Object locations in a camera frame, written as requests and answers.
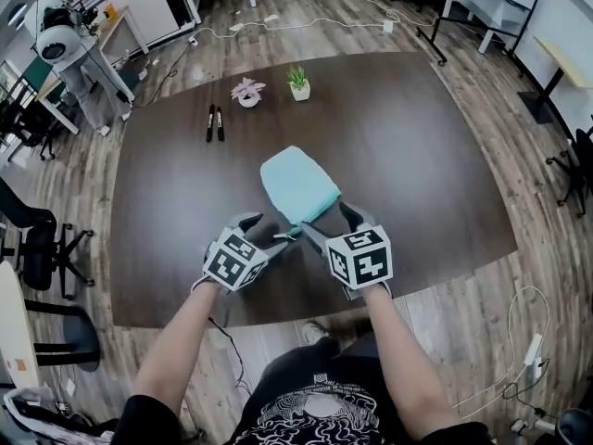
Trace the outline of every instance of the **pink flower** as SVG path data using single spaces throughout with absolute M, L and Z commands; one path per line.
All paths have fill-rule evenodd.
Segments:
M 256 83 L 253 79 L 243 78 L 243 81 L 236 85 L 236 87 L 231 91 L 231 96 L 233 99 L 237 97 L 239 99 L 245 99 L 246 97 L 255 98 L 256 100 L 261 100 L 261 95 L 259 91 L 261 91 L 266 84 L 264 83 Z

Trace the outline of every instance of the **black office chair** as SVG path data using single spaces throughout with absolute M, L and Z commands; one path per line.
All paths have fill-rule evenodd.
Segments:
M 577 218 L 582 218 L 586 214 L 585 201 L 587 200 L 589 190 L 593 189 L 593 141 L 591 141 L 591 134 L 593 134 L 593 127 L 587 132 L 581 129 L 576 130 L 575 141 L 572 142 L 571 147 L 578 159 L 576 165 L 568 150 L 560 153 L 561 157 L 568 160 L 568 165 L 556 157 L 546 159 L 546 163 L 551 165 L 556 163 L 563 172 L 570 177 L 570 184 L 566 195 L 563 199 L 558 200 L 558 206 L 563 206 L 570 195 L 574 192 L 578 195 L 581 202 L 582 211 L 576 214 Z
M 0 178 L 0 211 L 19 229 L 30 228 L 25 243 L 19 240 L 18 259 L 23 259 L 22 279 L 25 284 L 35 290 L 47 290 L 52 284 L 52 272 L 59 269 L 59 280 L 63 299 L 74 299 L 66 294 L 66 269 L 93 286 L 95 280 L 84 277 L 72 265 L 70 253 L 81 242 L 82 238 L 94 235 L 94 231 L 80 231 L 72 241 L 66 244 L 66 231 L 72 224 L 62 224 L 62 236 L 55 242 L 57 222 L 50 210 L 31 208 L 24 204 Z
M 64 128 L 41 102 L 31 102 L 24 108 L 21 102 L 22 95 L 16 100 L 4 100 L 0 103 L 0 134 L 14 134 L 24 146 L 42 145 L 40 158 L 45 160 L 44 152 L 48 148 L 49 156 L 54 159 L 53 142 Z

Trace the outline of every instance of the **dark wooden table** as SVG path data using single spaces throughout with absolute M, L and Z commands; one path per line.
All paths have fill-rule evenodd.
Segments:
M 425 57 L 376 53 L 301 61 L 310 100 L 295 102 L 289 65 L 224 78 L 136 110 L 120 153 L 111 219 L 111 298 L 118 325 L 161 327 L 201 274 L 206 247 L 229 218 L 265 216 L 257 234 L 286 230 L 259 177 L 261 164 L 298 146 L 346 199 L 389 234 L 396 296 L 446 281 L 516 249 L 497 185 L 471 129 Z M 263 100 L 230 98 L 243 76 Z M 226 141 L 206 143 L 210 104 Z M 346 222 L 332 208 L 319 226 Z M 225 325 L 340 312 L 348 302 L 301 240 L 257 283 L 217 303 Z

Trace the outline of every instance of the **black cable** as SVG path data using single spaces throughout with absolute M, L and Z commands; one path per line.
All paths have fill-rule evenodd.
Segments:
M 540 367 L 545 366 L 545 369 L 542 371 L 541 376 L 538 378 L 538 380 L 535 383 L 533 383 L 531 386 L 528 386 L 526 388 L 519 390 L 519 385 L 516 382 L 511 382 L 503 389 L 502 399 L 504 399 L 505 401 L 509 401 L 510 399 L 516 399 L 521 404 L 526 405 L 527 407 L 531 407 L 539 418 L 543 418 L 543 417 L 547 416 L 552 419 L 558 420 L 558 417 L 556 417 L 555 415 L 551 415 L 551 414 L 547 413 L 546 411 L 544 411 L 541 407 L 536 407 L 535 405 L 530 404 L 526 400 L 523 400 L 519 397 L 520 394 L 523 394 L 524 392 L 527 392 L 528 390 L 531 390 L 535 386 L 537 386 L 537 384 L 539 384 L 539 382 L 544 378 L 544 375 L 546 375 L 546 372 L 548 371 L 549 358 L 547 358 L 539 366 Z M 511 389 L 511 388 L 514 388 L 515 391 L 511 395 L 507 395 L 507 391 L 509 391 L 509 389 Z
M 188 43 L 187 46 L 185 47 L 185 49 L 183 50 L 182 54 L 177 58 L 177 60 L 172 64 L 172 66 L 169 69 L 169 72 L 167 73 L 167 75 L 163 78 L 163 80 L 160 82 L 160 84 L 158 85 L 157 91 L 155 92 L 155 94 L 152 96 L 152 99 L 150 99 L 150 102 L 140 106 L 139 108 L 145 108 L 146 106 L 148 106 L 149 104 L 152 104 L 153 102 L 155 102 L 155 99 L 157 98 L 157 95 L 160 93 L 160 90 L 163 87 L 163 84 L 165 83 L 165 81 L 167 81 L 169 78 L 174 78 L 175 76 L 177 76 L 178 72 L 175 69 L 175 66 L 177 66 L 177 63 L 181 60 L 181 58 L 183 57 L 183 55 L 185 55 L 185 53 L 187 53 L 187 50 L 189 49 L 189 47 L 191 46 L 191 43 Z
M 226 331 L 224 331 L 214 320 L 212 320 L 211 316 L 209 316 L 208 320 L 212 324 L 214 324 L 214 326 L 216 326 L 218 328 L 218 330 L 223 335 L 225 335 L 226 337 L 229 338 L 229 340 L 231 341 L 231 344 L 233 345 L 234 352 L 237 355 L 237 358 L 239 359 L 239 364 L 241 364 L 241 374 L 239 375 L 239 378 L 237 379 L 235 388 L 243 388 L 247 392 L 247 394 L 249 394 L 249 396 L 251 396 L 251 391 L 249 390 L 249 386 L 247 385 L 247 382 L 245 382 L 243 380 L 243 376 L 245 375 L 245 365 L 243 364 L 243 358 L 241 358 L 241 355 L 239 354 L 239 350 L 237 349 L 236 345 L 234 344 L 233 337 L 231 335 L 229 335 Z

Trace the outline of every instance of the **potted plant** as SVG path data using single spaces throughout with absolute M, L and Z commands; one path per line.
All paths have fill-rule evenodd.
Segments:
M 261 100 L 261 91 L 266 84 L 256 83 L 253 79 L 243 78 L 231 91 L 233 99 L 238 99 L 244 108 L 252 108 Z
M 298 66 L 297 68 L 288 70 L 287 74 L 288 85 L 290 85 L 295 100 L 300 101 L 309 99 L 311 87 L 309 86 L 309 81 L 305 77 L 305 70 Z

